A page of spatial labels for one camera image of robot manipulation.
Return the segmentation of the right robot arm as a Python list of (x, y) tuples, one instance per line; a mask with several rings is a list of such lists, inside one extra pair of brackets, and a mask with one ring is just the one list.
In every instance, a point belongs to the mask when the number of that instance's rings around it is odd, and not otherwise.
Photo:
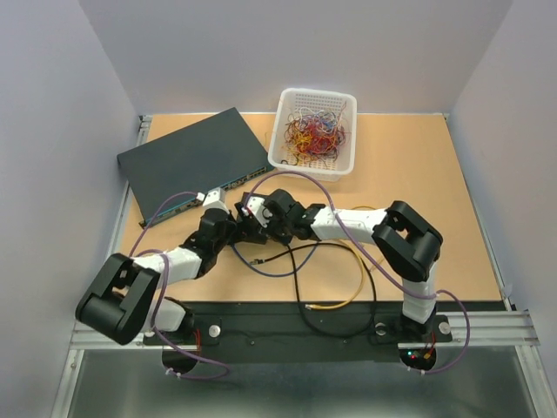
[(302, 206), (278, 189), (268, 196), (253, 194), (247, 211), (270, 237), (282, 243), (292, 238), (327, 241), (345, 239), (354, 245), (371, 244), (402, 279), (404, 301), (400, 329), (419, 340), (432, 329), (436, 308), (434, 272), (443, 243), (441, 234), (403, 201), (386, 209), (333, 209), (323, 204)]

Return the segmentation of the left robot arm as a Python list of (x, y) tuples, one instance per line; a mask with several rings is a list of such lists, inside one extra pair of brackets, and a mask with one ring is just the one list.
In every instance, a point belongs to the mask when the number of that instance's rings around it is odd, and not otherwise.
[(221, 208), (206, 209), (198, 230), (170, 251), (136, 258), (113, 253), (78, 302), (76, 320), (117, 344), (130, 343), (154, 311), (164, 257), (170, 278), (196, 280), (216, 265), (226, 246), (250, 239), (266, 242), (257, 218), (239, 203), (236, 209), (237, 218)]

